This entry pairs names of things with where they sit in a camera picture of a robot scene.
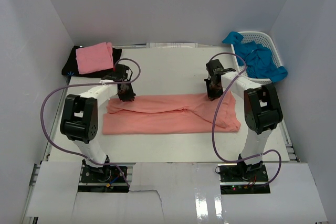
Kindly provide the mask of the salmon pink t-shirt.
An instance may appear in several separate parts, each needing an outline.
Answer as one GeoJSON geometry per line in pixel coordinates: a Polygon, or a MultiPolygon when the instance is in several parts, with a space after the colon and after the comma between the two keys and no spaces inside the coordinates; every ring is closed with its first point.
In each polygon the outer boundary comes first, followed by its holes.
{"type": "Polygon", "coordinates": [[[236,100],[227,93],[222,102],[207,94],[143,95],[132,102],[111,99],[103,115],[102,133],[184,134],[238,132],[236,100]]]}

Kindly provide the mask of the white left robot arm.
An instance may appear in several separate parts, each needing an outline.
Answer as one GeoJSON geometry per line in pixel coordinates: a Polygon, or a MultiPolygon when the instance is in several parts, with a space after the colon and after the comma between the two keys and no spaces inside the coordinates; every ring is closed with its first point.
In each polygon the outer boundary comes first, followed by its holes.
{"type": "Polygon", "coordinates": [[[97,86],[79,95],[70,94],[65,99],[61,134],[77,145],[87,164],[94,167],[93,176],[101,182],[110,178],[111,168],[105,165],[109,158],[95,140],[99,128],[99,107],[115,95],[118,101],[133,101],[135,93],[130,83],[132,74],[128,66],[119,64],[97,86]]]}

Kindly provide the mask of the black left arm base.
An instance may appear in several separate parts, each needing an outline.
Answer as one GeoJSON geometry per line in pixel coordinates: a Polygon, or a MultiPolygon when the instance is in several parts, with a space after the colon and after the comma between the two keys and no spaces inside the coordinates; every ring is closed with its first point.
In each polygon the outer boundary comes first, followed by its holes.
{"type": "Polygon", "coordinates": [[[131,182],[131,167],[119,166],[91,167],[82,161],[81,173],[78,184],[80,193],[128,193],[128,183],[131,182]]]}

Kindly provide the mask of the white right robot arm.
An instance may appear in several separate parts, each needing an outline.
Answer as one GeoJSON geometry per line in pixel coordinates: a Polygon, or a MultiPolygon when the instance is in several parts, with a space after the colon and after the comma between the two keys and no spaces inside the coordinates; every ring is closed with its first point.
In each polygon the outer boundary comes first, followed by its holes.
{"type": "Polygon", "coordinates": [[[226,91],[233,91],[244,101],[244,118],[248,127],[247,138],[238,156],[238,177],[247,182],[256,175],[263,164],[262,154],[267,140],[283,114],[275,86],[261,85],[240,76],[233,68],[224,68],[218,59],[206,64],[208,98],[222,98],[226,91]]]}

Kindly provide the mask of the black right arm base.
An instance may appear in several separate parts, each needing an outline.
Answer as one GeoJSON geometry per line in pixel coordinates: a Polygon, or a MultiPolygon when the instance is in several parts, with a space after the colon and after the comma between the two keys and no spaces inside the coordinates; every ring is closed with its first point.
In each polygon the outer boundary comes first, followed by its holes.
{"type": "Polygon", "coordinates": [[[219,175],[220,192],[222,195],[254,195],[270,194],[269,178],[265,165],[259,170],[245,175],[236,164],[218,165],[215,173],[219,175]]]}

